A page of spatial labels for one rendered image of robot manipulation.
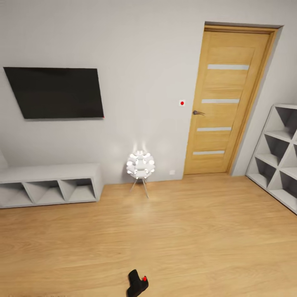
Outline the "digital camera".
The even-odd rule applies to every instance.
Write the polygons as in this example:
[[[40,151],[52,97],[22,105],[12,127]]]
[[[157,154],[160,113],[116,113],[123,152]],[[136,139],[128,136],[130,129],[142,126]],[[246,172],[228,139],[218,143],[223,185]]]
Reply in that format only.
[[[136,269],[129,273],[131,286],[128,288],[128,297],[138,297],[148,287],[148,280],[140,280]]]

